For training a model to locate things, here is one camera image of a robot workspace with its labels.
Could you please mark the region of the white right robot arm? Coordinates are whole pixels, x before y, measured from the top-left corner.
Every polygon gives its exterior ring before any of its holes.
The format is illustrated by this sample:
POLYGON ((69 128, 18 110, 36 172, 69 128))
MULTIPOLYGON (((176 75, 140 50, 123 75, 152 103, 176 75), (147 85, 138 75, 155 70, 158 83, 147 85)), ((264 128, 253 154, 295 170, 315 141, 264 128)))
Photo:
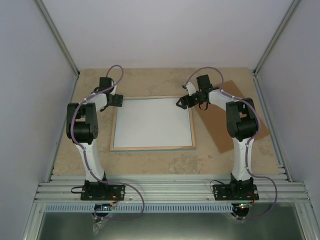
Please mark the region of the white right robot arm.
POLYGON ((184 110, 203 103, 218 106, 226 113, 226 129, 234 146, 234 164, 227 185, 228 195, 240 200, 254 193, 254 179, 251 174, 251 152, 254 138, 261 122, 251 98, 240 98, 213 87, 209 76, 197 78, 198 90, 187 81, 182 87, 188 94, 179 98, 176 106, 184 110))

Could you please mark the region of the brown frame backing board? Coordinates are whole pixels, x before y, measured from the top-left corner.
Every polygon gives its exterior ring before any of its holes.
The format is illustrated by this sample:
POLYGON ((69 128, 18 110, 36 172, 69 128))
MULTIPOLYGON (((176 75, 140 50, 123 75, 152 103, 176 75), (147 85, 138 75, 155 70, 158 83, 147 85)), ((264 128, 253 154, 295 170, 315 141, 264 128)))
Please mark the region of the brown frame backing board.
MULTIPOLYGON (((244 98, 244 95, 232 80, 225 82, 223 89, 229 94, 244 98)), ((195 110, 198 112, 219 152, 225 153, 233 150, 233 140, 227 131, 227 118, 225 110, 213 104, 209 104, 207 110, 202 110, 198 106, 195 107, 195 110)), ((261 130, 254 140, 260 140, 266 136, 269 136, 270 134, 271 133, 269 129, 261 120, 261 130)))

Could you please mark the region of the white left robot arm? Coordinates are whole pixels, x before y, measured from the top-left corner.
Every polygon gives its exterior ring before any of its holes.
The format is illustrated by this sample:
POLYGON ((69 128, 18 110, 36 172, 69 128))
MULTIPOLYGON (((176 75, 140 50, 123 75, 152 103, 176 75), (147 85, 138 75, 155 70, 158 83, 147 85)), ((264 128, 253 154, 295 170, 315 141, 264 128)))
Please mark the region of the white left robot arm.
POLYGON ((82 201, 122 201, 125 196, 125 186, 104 184, 106 173, 98 156, 96 139, 99 134, 97 112, 107 107, 121 107, 123 96, 116 94, 115 83, 110 77, 101 77, 99 86, 93 92, 97 94, 88 103, 79 105, 76 102, 67 105, 66 135, 77 147, 85 167, 85 181, 82 186, 71 189, 71 193, 80 194, 82 201))

